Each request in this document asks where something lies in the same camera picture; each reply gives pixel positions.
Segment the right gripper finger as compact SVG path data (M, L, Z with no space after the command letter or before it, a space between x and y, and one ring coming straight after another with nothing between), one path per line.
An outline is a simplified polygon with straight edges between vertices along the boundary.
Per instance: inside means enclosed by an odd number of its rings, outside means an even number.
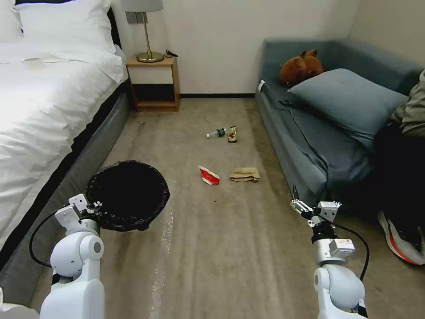
M298 212L298 214L306 220L312 220L316 213L316 207L310 207L299 198L298 190L295 185L292 189L292 200L290 202L291 207Z

